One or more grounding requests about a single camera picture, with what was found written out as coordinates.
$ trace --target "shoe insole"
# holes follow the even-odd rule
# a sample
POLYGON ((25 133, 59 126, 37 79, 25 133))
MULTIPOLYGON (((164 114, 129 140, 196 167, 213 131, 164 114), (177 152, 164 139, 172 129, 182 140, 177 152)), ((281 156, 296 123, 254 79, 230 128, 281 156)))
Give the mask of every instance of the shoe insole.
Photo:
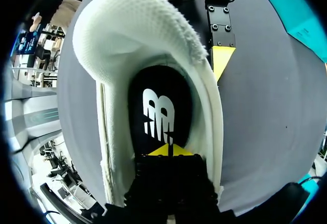
POLYGON ((141 70, 128 91, 129 125, 135 156, 166 143, 186 145, 192 120, 192 97, 185 78, 168 66, 141 70))

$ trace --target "teal sign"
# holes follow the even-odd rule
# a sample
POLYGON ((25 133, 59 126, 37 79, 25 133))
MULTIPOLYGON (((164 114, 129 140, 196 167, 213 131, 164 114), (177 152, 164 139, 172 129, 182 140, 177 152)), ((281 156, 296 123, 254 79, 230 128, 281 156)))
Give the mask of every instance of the teal sign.
POLYGON ((305 0, 270 0, 288 34, 310 48, 327 63, 327 37, 305 0))

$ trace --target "white logo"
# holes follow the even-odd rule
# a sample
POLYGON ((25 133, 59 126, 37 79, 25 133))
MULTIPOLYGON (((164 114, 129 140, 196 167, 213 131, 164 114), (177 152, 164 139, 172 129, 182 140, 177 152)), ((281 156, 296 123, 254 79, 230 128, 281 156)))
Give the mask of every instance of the white logo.
MULTIPOLYGON (((161 125, 165 143, 172 144, 173 138, 169 132, 174 131, 175 110, 172 101, 162 95, 158 98, 153 90, 145 89, 143 91, 143 114, 152 121, 150 123, 151 136, 154 138, 154 128, 156 124, 158 140, 161 141, 161 125)), ((144 123, 144 131, 148 134, 148 122, 144 123)))

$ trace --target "white knit shoe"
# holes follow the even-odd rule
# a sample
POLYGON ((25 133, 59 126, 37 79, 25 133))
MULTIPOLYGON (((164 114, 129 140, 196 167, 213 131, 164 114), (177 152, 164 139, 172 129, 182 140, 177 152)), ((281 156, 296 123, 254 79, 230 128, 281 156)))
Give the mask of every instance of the white knit shoe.
POLYGON ((206 159, 221 192, 223 116, 199 36, 166 0, 93 0, 73 46, 97 83, 107 201, 123 206, 133 157, 175 143, 206 159))

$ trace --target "desk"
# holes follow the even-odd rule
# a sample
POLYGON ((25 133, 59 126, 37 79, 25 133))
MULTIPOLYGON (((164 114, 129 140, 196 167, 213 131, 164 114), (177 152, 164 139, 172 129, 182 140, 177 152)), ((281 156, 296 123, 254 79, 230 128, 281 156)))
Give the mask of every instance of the desk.
MULTIPOLYGON (((75 167, 103 205, 96 86, 72 47, 76 19, 90 1, 82 2, 65 38, 58 109, 75 167)), ((224 114, 220 210, 240 213, 310 169, 326 122, 327 76, 317 56, 285 32, 268 0, 235 0, 228 7, 237 48, 218 84, 224 114)))

